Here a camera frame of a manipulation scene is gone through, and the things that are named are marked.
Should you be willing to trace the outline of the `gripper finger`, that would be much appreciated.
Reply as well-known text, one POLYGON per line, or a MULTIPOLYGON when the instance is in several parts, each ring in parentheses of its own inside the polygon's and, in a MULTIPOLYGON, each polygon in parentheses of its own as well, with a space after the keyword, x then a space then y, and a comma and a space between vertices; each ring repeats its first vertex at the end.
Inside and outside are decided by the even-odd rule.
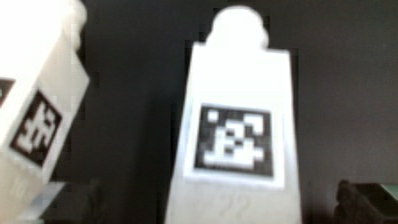
POLYGON ((337 184, 333 224, 398 224, 398 184, 337 184))

